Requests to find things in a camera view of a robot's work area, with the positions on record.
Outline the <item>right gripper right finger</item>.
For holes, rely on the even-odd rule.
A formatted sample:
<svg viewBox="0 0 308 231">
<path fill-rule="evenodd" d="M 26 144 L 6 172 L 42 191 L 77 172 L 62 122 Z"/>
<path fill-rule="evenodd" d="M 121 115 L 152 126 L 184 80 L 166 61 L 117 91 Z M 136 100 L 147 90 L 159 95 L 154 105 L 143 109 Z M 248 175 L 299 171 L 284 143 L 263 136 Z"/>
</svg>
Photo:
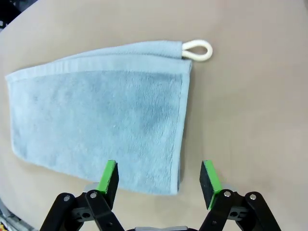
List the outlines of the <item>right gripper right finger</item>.
<svg viewBox="0 0 308 231">
<path fill-rule="evenodd" d="M 201 231 L 221 231 L 227 220 L 236 222 L 242 231 L 280 231 L 264 197 L 258 192 L 239 195 L 224 189 L 211 160 L 201 163 L 200 185 L 208 214 Z"/>
</svg>

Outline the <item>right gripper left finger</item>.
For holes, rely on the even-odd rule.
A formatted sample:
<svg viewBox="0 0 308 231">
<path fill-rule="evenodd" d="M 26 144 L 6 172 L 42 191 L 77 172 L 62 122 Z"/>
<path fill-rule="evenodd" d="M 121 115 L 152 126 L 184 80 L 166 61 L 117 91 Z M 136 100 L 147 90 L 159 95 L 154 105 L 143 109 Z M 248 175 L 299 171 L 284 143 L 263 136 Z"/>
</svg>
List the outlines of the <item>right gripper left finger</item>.
<svg viewBox="0 0 308 231">
<path fill-rule="evenodd" d="M 75 197 L 59 194 L 43 224 L 44 231 L 78 231 L 87 221 L 94 221 L 100 231 L 122 231 L 124 228 L 112 212 L 119 174 L 117 162 L 107 161 L 100 182 L 94 189 Z"/>
</svg>

